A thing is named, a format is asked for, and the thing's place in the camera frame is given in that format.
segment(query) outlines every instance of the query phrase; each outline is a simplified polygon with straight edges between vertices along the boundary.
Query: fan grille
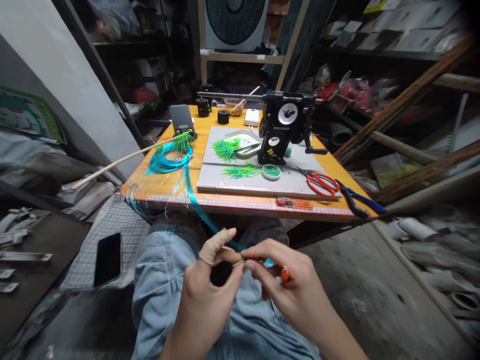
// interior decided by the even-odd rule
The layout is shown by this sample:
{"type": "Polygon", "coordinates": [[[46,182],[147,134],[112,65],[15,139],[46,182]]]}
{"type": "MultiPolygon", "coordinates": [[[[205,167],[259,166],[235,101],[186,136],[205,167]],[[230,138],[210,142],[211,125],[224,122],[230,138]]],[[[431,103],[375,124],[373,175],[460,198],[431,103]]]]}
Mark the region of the fan grille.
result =
{"type": "Polygon", "coordinates": [[[243,0],[239,11],[232,13],[227,0],[206,0],[206,14],[215,35],[228,45],[238,45],[255,31],[265,0],[243,0]]]}

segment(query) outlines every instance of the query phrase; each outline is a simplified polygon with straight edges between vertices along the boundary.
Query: hand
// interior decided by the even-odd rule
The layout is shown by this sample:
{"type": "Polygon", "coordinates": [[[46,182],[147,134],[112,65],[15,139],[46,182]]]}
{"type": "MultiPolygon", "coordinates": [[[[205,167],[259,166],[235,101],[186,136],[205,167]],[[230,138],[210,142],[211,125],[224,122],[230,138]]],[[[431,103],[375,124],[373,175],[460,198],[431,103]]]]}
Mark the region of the hand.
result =
{"type": "MultiPolygon", "coordinates": [[[[228,230],[231,238],[237,229],[228,230]]],[[[227,247],[220,249],[214,265],[221,261],[232,264],[242,259],[227,247]]],[[[173,329],[165,341],[160,359],[204,359],[222,335],[240,287],[244,264],[236,265],[222,287],[210,284],[212,267],[202,259],[185,269],[180,305],[173,329]]]]}
{"type": "Polygon", "coordinates": [[[348,328],[335,312],[309,256],[273,239],[241,252],[245,267],[262,284],[262,298],[270,296],[286,321],[312,341],[330,360],[367,359],[348,328]],[[258,260],[272,259],[277,265],[264,267],[258,260]],[[275,277],[287,266],[289,280],[275,277]]]}

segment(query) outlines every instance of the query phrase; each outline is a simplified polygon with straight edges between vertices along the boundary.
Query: small bowl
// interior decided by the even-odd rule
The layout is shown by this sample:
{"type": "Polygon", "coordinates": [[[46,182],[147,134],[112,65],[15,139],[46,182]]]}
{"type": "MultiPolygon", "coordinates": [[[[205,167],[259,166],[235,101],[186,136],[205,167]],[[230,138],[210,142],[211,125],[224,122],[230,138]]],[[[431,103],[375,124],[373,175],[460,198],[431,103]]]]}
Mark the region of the small bowl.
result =
{"type": "Polygon", "coordinates": [[[282,170],[280,170],[280,168],[279,168],[278,166],[276,166],[276,165],[266,164],[266,165],[263,165],[263,166],[261,167],[261,174],[263,175],[264,178],[266,178],[266,179],[268,179],[268,180],[277,180],[277,179],[282,175],[282,170]],[[271,176],[271,175],[266,174],[265,171],[264,171],[264,167],[266,167],[266,166],[277,168],[278,171],[280,172],[280,175],[278,175],[278,176],[271,176]]]}
{"type": "Polygon", "coordinates": [[[232,99],[227,97],[224,98],[223,101],[225,102],[226,109],[230,112],[231,117],[239,117],[244,112],[245,102],[234,110],[234,107],[236,107],[242,99],[232,99]]]}

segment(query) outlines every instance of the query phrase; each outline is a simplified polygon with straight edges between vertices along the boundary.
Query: black spool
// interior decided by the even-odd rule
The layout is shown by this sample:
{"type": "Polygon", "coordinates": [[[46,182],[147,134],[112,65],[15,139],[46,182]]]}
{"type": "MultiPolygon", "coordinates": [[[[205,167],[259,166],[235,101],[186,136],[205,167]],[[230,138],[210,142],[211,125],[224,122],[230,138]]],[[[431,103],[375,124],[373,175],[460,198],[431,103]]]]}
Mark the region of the black spool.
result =
{"type": "Polygon", "coordinates": [[[218,110],[218,123],[226,125],[229,123],[230,111],[228,110],[218,110]]]}
{"type": "MultiPolygon", "coordinates": [[[[200,88],[200,90],[202,90],[203,92],[212,92],[213,89],[214,89],[214,86],[209,83],[202,84],[200,88]]],[[[212,112],[212,98],[209,97],[207,101],[208,101],[208,111],[212,112]]]]}
{"type": "Polygon", "coordinates": [[[209,102],[207,99],[198,98],[195,100],[196,106],[198,107],[198,116],[201,118],[206,118],[210,115],[209,112],[209,102]]]}

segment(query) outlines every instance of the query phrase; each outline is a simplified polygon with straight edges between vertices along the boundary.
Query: finger bandage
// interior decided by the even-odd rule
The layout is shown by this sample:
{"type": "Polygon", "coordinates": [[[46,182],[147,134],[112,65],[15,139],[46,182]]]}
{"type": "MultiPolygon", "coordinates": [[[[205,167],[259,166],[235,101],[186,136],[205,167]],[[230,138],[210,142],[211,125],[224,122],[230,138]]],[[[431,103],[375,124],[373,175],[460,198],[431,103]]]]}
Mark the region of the finger bandage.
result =
{"type": "Polygon", "coordinates": [[[232,238],[227,229],[223,228],[203,244],[198,257],[210,266],[213,266],[215,254],[230,240],[232,240],[232,238]]]}

